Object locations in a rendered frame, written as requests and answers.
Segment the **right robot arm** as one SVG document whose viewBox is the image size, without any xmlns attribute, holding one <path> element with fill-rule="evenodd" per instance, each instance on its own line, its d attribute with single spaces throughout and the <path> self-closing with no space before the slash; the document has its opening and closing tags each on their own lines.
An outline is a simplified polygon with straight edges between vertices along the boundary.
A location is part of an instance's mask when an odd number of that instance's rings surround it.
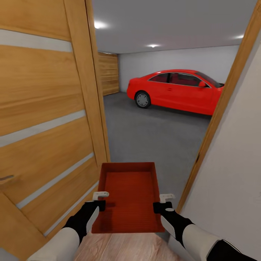
<svg viewBox="0 0 261 261">
<path fill-rule="evenodd" d="M 153 203 L 154 213 L 161 214 L 161 224 L 195 261 L 257 261 L 246 256 L 229 240 L 205 231 L 172 209 L 174 194 L 160 194 L 160 202 Z"/>
</svg>

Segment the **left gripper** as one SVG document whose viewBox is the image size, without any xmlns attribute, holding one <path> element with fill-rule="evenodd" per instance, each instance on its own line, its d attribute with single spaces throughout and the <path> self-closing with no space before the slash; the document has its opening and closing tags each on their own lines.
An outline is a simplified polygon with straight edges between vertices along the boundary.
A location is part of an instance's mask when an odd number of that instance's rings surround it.
<svg viewBox="0 0 261 261">
<path fill-rule="evenodd" d="M 96 200 L 96 203 L 99 206 L 100 211 L 105 210 L 105 200 Z"/>
</svg>

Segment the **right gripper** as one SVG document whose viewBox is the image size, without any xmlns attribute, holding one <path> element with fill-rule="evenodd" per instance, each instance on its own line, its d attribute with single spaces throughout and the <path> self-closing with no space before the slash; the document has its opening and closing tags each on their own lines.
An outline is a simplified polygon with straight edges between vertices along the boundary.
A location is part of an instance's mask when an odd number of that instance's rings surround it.
<svg viewBox="0 0 261 261">
<path fill-rule="evenodd" d="M 166 202 L 166 203 L 160 203 L 160 202 L 155 202 L 153 203 L 153 207 L 154 207 L 154 213 L 161 213 L 161 209 L 162 207 L 171 207 L 172 209 L 172 203 L 171 202 Z"/>
</svg>

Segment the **storage box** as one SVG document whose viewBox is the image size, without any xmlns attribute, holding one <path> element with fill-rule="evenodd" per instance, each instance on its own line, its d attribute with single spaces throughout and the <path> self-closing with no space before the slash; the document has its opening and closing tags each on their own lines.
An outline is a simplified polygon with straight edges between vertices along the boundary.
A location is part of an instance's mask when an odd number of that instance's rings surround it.
<svg viewBox="0 0 261 261">
<path fill-rule="evenodd" d="M 109 192 L 105 210 L 92 225 L 92 234 L 165 232 L 161 214 L 153 203 L 160 202 L 155 162 L 103 163 L 98 192 Z"/>
</svg>

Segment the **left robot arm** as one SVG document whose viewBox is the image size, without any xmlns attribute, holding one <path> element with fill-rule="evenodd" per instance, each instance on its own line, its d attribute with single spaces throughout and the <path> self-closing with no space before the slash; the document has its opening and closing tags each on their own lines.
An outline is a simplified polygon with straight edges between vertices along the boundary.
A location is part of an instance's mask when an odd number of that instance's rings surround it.
<svg viewBox="0 0 261 261">
<path fill-rule="evenodd" d="M 94 192 L 92 201 L 71 216 L 66 225 L 41 249 L 30 256 L 26 261 L 72 261 L 84 236 L 92 228 L 99 211 L 105 210 L 105 200 L 98 198 L 108 197 L 109 192 Z"/>
</svg>

